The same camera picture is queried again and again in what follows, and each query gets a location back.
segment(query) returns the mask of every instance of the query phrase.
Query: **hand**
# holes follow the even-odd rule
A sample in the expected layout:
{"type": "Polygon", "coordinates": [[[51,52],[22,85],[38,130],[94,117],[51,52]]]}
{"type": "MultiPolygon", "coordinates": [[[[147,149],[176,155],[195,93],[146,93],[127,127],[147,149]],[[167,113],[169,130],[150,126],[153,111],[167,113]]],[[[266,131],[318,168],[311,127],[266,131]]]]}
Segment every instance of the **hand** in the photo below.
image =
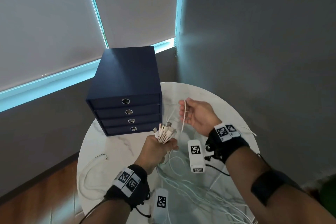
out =
{"type": "MultiPolygon", "coordinates": [[[[179,101],[180,120],[184,116],[184,100],[179,101]]],[[[198,133],[209,136],[214,126],[221,124],[222,121],[217,117],[211,105],[207,102],[196,101],[191,98],[186,99],[185,123],[190,124],[198,133]]]]}
{"type": "Polygon", "coordinates": [[[154,135],[148,136],[139,157],[134,164],[141,166],[147,174],[151,174],[157,164],[163,163],[170,150],[178,150],[177,140],[170,139],[165,144],[159,143],[154,135]]]}

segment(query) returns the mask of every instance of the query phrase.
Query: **left hand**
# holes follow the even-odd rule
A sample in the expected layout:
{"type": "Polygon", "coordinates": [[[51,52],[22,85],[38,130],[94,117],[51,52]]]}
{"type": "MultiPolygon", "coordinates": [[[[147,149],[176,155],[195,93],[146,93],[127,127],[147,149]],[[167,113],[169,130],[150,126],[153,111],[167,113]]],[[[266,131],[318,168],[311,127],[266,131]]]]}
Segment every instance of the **left hand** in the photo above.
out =
{"type": "Polygon", "coordinates": [[[170,139],[165,144],[159,143],[154,135],[148,136],[139,157],[134,164],[141,166],[147,174],[151,174],[159,163],[163,163],[165,155],[170,150],[178,150],[177,140],[170,139]]]}

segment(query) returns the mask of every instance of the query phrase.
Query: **storage box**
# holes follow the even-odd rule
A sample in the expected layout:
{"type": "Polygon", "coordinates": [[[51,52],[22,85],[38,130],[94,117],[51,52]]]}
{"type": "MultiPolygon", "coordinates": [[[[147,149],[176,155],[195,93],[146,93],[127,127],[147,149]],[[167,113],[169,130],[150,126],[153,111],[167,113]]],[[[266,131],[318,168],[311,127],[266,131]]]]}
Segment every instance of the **storage box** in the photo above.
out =
{"type": "Polygon", "coordinates": [[[106,49],[86,102],[106,136],[158,128],[162,93],[154,47],[106,49]]]}

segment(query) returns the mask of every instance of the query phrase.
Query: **gray window shade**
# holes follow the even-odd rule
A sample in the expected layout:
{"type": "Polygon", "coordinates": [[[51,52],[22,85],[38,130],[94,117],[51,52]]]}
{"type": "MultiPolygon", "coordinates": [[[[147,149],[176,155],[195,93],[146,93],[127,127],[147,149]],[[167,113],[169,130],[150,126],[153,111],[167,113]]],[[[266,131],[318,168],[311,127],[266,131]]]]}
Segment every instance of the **gray window shade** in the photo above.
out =
{"type": "Polygon", "coordinates": [[[110,48],[148,46],[174,37],[176,0],[96,0],[110,48]]]}
{"type": "Polygon", "coordinates": [[[99,59],[91,0],[0,0],[0,91],[99,59]]]}

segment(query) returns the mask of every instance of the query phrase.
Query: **round table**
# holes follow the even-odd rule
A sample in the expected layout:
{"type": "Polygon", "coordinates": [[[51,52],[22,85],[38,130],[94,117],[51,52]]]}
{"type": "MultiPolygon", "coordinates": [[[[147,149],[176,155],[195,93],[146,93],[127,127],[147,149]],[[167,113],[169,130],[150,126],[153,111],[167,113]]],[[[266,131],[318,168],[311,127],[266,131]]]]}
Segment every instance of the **round table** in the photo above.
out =
{"type": "MultiPolygon", "coordinates": [[[[188,156],[188,140],[199,139],[203,144],[206,141],[206,138],[195,132],[189,124],[185,124],[183,133],[180,134],[182,122],[179,121],[178,102],[187,97],[210,103],[216,115],[224,123],[236,126],[243,134],[244,139],[250,144],[251,149],[256,153],[259,153],[259,148],[253,134],[246,129],[248,128],[246,122],[233,107],[220,97],[202,88],[177,82],[162,82],[161,90],[163,102],[162,121],[163,123],[166,123],[167,117],[173,114],[170,122],[172,123],[172,127],[177,130],[174,137],[178,139],[180,154],[188,156]]],[[[82,143],[77,164],[78,195],[85,214],[102,200],[104,193],[111,186],[113,179],[117,176],[119,171],[123,167],[127,167],[134,163],[140,154],[146,137],[152,134],[153,132],[144,132],[106,137],[97,120],[93,121],[82,143]]],[[[212,159],[211,164],[220,169],[224,168],[223,170],[225,171],[225,166],[218,160],[212,159]]],[[[193,174],[188,165],[182,165],[180,160],[176,158],[174,161],[172,160],[172,166],[176,168],[176,171],[178,170],[179,172],[182,172],[191,179],[196,176],[205,186],[210,186],[218,175],[218,172],[212,169],[207,169],[205,174],[193,174]]],[[[163,184],[155,170],[148,176],[148,183],[151,191],[157,187],[161,187],[163,184]]],[[[168,185],[164,186],[164,188],[169,190],[168,209],[172,224],[182,222],[184,224],[202,223],[208,222],[209,218],[211,218],[212,223],[223,223],[223,218],[216,213],[212,213],[209,216],[208,213],[204,213],[195,207],[191,207],[185,199],[176,198],[179,195],[174,193],[174,191],[171,191],[172,188],[168,187],[168,185]]],[[[220,176],[212,189],[218,193],[230,191],[230,194],[241,198],[232,179],[224,175],[220,176]]],[[[149,206],[146,204],[139,206],[139,209],[145,214],[148,214],[149,212],[149,206]]],[[[148,219],[141,216],[137,211],[132,211],[127,223],[145,224],[148,223],[148,219]]]]}

